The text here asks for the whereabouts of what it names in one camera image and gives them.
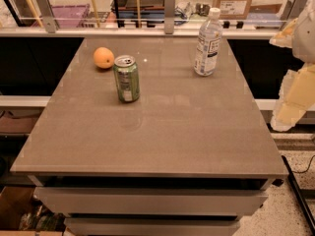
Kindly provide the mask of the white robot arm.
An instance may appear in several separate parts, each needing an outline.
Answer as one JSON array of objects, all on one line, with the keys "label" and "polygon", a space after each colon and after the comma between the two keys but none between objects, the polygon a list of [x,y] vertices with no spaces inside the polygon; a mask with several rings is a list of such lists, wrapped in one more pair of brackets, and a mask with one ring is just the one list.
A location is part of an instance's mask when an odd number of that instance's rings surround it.
[{"label": "white robot arm", "polygon": [[303,62],[301,69],[288,70],[283,77],[273,110],[272,128],[285,132],[315,104],[315,0],[307,0],[299,16],[273,36],[270,43],[291,48],[292,55]]}]

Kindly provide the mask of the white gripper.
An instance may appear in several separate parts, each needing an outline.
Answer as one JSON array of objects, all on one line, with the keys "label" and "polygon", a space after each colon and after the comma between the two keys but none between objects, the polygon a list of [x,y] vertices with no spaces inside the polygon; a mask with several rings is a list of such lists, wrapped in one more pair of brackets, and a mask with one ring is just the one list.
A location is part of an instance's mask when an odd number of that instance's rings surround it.
[{"label": "white gripper", "polygon": [[[269,43],[281,48],[295,48],[294,33],[297,18],[274,35]],[[297,72],[288,70],[283,77],[271,119],[275,131],[285,132],[294,127],[306,111],[315,104],[315,65],[305,63]]]}]

